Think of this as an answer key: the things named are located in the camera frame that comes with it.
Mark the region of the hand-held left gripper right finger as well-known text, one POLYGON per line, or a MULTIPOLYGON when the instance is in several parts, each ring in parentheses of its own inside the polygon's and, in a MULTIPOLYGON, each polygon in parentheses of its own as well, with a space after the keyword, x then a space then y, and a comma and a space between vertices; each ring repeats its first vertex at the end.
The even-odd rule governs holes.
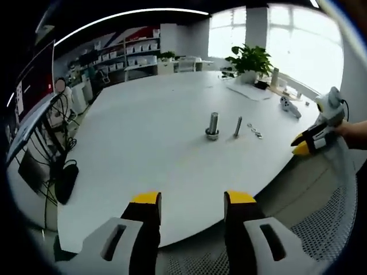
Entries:
POLYGON ((225 191, 224 223, 230 274, 318 274, 301 239, 248 193, 225 191))

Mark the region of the person's right hand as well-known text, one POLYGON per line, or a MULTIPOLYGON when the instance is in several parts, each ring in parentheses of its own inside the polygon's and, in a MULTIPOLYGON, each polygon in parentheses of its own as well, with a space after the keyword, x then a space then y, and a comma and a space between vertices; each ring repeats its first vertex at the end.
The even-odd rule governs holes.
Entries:
POLYGON ((343 121, 340 125, 336 126, 334 132, 341 136, 349 148, 354 144, 354 126, 353 124, 343 121))

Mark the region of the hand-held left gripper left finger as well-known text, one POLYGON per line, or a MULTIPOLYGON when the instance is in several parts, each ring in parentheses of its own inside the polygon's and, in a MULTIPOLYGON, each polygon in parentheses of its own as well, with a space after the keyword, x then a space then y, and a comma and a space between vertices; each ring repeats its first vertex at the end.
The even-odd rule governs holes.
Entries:
POLYGON ((83 241, 81 252, 60 261, 61 274, 155 274, 161 241, 158 191, 139 193, 122 216, 111 218, 83 241))

